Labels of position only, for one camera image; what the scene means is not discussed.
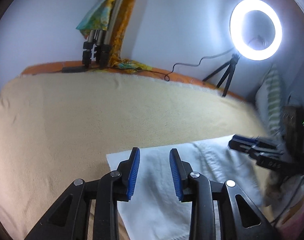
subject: pillow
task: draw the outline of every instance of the pillow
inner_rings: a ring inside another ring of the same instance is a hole
[[[282,89],[281,78],[273,64],[266,73],[260,89],[256,93],[256,107],[259,116],[272,137],[281,135],[281,106]]]

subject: ring light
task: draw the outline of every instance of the ring light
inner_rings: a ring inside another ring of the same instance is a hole
[[[272,20],[275,28],[275,38],[272,44],[263,50],[252,49],[242,39],[244,16],[255,10],[265,13]],[[264,60],[271,57],[278,50],[282,41],[282,26],[277,14],[271,6],[261,0],[244,0],[236,5],[231,16],[230,31],[234,46],[239,53],[252,60]]]

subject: pink object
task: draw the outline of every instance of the pink object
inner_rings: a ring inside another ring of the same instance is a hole
[[[298,210],[298,212],[289,220],[287,220],[283,225],[281,219],[276,227],[281,233],[283,240],[297,239],[304,229],[304,204]]]

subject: mini tripod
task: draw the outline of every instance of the mini tripod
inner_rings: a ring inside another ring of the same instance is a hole
[[[223,95],[222,95],[222,97],[225,97],[226,94],[227,94],[227,91],[230,87],[232,78],[233,78],[233,74],[234,74],[234,71],[235,71],[235,66],[239,62],[239,58],[240,58],[239,54],[232,54],[232,58],[231,58],[230,61],[224,63],[217,70],[215,70],[212,74],[210,74],[206,78],[204,78],[203,82],[207,81],[208,79],[210,79],[211,77],[216,75],[218,72],[220,72],[222,69],[224,69],[228,66],[227,70],[225,71],[224,75],[222,76],[221,80],[218,82],[218,84],[216,86],[216,88],[219,88],[228,76],[227,83],[226,83],[226,86],[224,88],[224,92],[223,92]]]

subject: bed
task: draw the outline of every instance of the bed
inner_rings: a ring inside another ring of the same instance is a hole
[[[234,133],[266,135],[251,105],[209,88],[102,72],[18,77],[0,93],[0,221],[24,239],[74,179],[109,172],[106,154]]]

